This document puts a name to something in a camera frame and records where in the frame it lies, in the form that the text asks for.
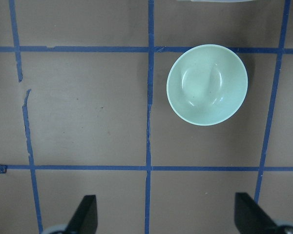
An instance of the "bowl rim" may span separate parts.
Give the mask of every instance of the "bowl rim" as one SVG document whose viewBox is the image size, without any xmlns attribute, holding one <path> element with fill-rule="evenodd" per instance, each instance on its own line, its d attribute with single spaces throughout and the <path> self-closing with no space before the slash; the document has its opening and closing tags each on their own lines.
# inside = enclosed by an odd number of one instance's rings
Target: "bowl rim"
<svg viewBox="0 0 293 234">
<path fill-rule="evenodd" d="M 229 52 L 229 53 L 231 53 L 232 55 L 234 55 L 234 56 L 238 59 L 238 61 L 239 61 L 240 65 L 241 65 L 241 67 L 242 67 L 243 70 L 244 70 L 244 79 L 245 79 L 245 90 L 244 90 L 243 98 L 241 99 L 241 101 L 240 101 L 239 105 L 237 106 L 237 108 L 236 108 L 234 111 L 232 111 L 232 113 L 229 114 L 228 116 L 222 118 L 222 119 L 219 120 L 219 121 L 211 122 L 211 123 L 192 122 L 192 121 L 190 121 L 190 120 L 184 118 L 181 114 L 179 114 L 179 113 L 177 112 L 177 110 L 176 110 L 176 109 L 174 108 L 174 106 L 172 105 L 171 100 L 170 100 L 170 97 L 169 97 L 169 90 L 168 90 L 168 84 L 169 84 L 170 76 L 171 76 L 172 70 L 175 68 L 176 64 L 177 64 L 177 63 L 178 63 L 183 57 L 185 57 L 188 53 L 190 53 L 191 51 L 193 51 L 193 50 L 197 50 L 197 49 L 201 49 L 201 48 L 203 48 L 203 47 L 217 47 L 217 48 L 220 48 L 220 49 L 224 49 L 224 50 L 226 50 L 227 52 Z M 231 116 L 233 116 L 233 115 L 238 111 L 238 109 L 241 107 L 242 103 L 244 102 L 245 97 L 246 97 L 246 94 L 247 94 L 247 90 L 248 90 L 248 73 L 247 73 L 246 68 L 245 68 L 245 65 L 244 65 L 244 63 L 242 62 L 242 60 L 240 59 L 240 57 L 239 57 L 235 52 L 233 52 L 232 50 L 228 49 L 227 47 L 222 46 L 222 45 L 216 45 L 216 44 L 204 44 L 204 45 L 199 45 L 199 46 L 195 46 L 195 47 L 193 47 L 193 48 L 187 50 L 186 52 L 184 52 L 184 53 L 183 53 L 183 54 L 182 54 L 182 55 L 181 55 L 181 56 L 175 61 L 175 63 L 174 63 L 173 66 L 171 67 L 170 72 L 169 72 L 169 74 L 168 74 L 167 83 L 166 83 L 166 94 L 167 94 L 167 98 L 168 98 L 169 104 L 170 104 L 171 108 L 173 109 L 173 111 L 174 111 L 174 112 L 175 112 L 175 113 L 176 113 L 181 119 L 183 119 L 184 121 L 186 121 L 186 122 L 188 122 L 188 123 L 191 123 L 191 124 L 194 124 L 194 125 L 198 125 L 198 126 L 211 126 L 211 125 L 215 125 L 215 124 L 221 123 L 221 122 L 227 120 L 228 118 L 230 118 Z"/>
</svg>

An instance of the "bowl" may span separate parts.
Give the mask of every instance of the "bowl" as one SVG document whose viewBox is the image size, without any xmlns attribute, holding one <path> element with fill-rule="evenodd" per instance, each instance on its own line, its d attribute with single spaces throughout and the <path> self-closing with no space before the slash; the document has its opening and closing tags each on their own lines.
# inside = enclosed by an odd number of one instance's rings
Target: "bowl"
<svg viewBox="0 0 293 234">
<path fill-rule="evenodd" d="M 167 97 L 174 112 L 201 126 L 230 118 L 242 105 L 247 89 L 243 62 L 220 45 L 200 45 L 186 51 L 167 79 Z"/>
</svg>

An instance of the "light green bowl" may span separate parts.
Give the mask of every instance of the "light green bowl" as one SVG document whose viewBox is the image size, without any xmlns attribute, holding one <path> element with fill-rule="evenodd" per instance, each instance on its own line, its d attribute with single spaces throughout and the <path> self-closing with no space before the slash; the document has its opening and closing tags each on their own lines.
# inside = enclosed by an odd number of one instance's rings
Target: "light green bowl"
<svg viewBox="0 0 293 234">
<path fill-rule="evenodd" d="M 242 105 L 248 75 L 241 59 L 220 45 L 200 45 L 181 55 L 167 79 L 167 97 L 183 120 L 201 126 L 230 118 Z"/>
</svg>

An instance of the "blue grid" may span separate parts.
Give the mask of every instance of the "blue grid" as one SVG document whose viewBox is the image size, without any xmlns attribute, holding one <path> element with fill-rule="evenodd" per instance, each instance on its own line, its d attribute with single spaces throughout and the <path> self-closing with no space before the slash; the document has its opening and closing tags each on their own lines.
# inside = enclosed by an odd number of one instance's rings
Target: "blue grid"
<svg viewBox="0 0 293 234">
<path fill-rule="evenodd" d="M 281 33 L 278 48 L 248 48 L 248 47 L 229 47 L 235 53 L 268 53 L 277 54 L 275 72 L 273 77 L 271 99 L 266 122 L 260 164 L 258 167 L 195 167 L 195 166 L 152 166 L 150 152 L 150 112 L 153 100 L 153 68 L 154 53 L 164 52 L 185 52 L 192 47 L 166 47 L 154 45 L 154 0 L 148 0 L 148 47 L 124 47 L 124 46 L 20 46 L 15 2 L 9 0 L 11 24 L 14 47 L 0 46 L 0 52 L 14 52 L 17 62 L 18 80 L 22 81 L 21 71 L 21 52 L 125 52 L 125 53 L 148 53 L 148 78 L 147 78 L 147 123 L 146 123 L 146 166 L 67 166 L 67 165 L 35 165 L 34 155 L 31 146 L 30 129 L 27 111 L 27 99 L 30 90 L 27 91 L 24 105 L 22 106 L 23 118 L 25 125 L 25 135 L 27 150 L 29 153 L 29 165 L 0 165 L 0 172 L 5 173 L 8 170 L 30 170 L 33 195 L 35 201 L 37 223 L 39 233 L 43 231 L 42 217 L 39 204 L 38 186 L 36 180 L 36 170 L 120 170 L 120 171 L 146 171 L 146 201 L 145 201 L 145 234 L 149 234 L 149 218 L 150 218 L 150 190 L 151 190 L 151 172 L 152 171 L 229 171 L 229 172 L 258 172 L 254 199 L 258 202 L 263 173 L 265 171 L 293 171 L 293 167 L 265 167 L 266 151 L 272 125 L 273 110 L 275 98 L 278 88 L 280 68 L 282 57 L 284 54 L 293 54 L 293 49 L 284 48 L 287 23 L 290 11 L 291 0 L 285 0 L 283 20 L 281 25 Z"/>
</svg>

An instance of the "black object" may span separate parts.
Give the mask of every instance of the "black object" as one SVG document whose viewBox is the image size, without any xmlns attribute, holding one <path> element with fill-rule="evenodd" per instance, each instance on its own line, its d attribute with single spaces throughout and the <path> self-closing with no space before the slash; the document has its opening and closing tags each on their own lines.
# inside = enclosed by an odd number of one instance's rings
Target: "black object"
<svg viewBox="0 0 293 234">
<path fill-rule="evenodd" d="M 235 194 L 234 222 L 240 234 L 293 234 L 293 226 L 278 226 L 247 193 Z"/>
<path fill-rule="evenodd" d="M 97 199 L 95 195 L 86 195 L 68 223 L 65 231 L 51 234 L 95 234 L 98 227 Z"/>
</svg>

